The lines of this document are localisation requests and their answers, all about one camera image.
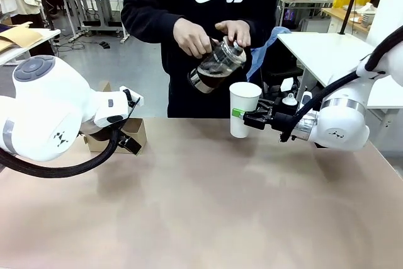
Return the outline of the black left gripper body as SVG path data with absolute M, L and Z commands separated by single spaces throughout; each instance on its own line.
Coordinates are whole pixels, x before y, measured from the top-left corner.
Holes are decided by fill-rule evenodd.
M 94 123 L 83 123 L 80 128 L 80 132 L 86 136 L 92 137 L 97 141 L 110 140 L 113 130 L 111 127 L 99 127 Z

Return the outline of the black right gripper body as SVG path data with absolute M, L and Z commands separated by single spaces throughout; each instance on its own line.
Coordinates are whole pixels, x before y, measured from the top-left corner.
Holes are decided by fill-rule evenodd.
M 291 134 L 298 121 L 293 115 L 276 112 L 271 120 L 271 128 L 283 134 Z

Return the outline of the person's left hand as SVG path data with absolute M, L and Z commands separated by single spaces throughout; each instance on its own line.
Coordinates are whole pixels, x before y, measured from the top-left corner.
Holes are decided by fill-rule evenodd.
M 230 42 L 237 42 L 242 48 L 251 46 L 250 26 L 242 20 L 227 20 L 215 24 L 215 28 L 226 34 Z

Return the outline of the person's right hand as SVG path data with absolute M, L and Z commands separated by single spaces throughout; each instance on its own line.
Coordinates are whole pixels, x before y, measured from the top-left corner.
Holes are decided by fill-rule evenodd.
M 173 37 L 186 54 L 201 59 L 212 52 L 218 40 L 210 38 L 205 30 L 184 18 L 178 19 L 173 26 Z

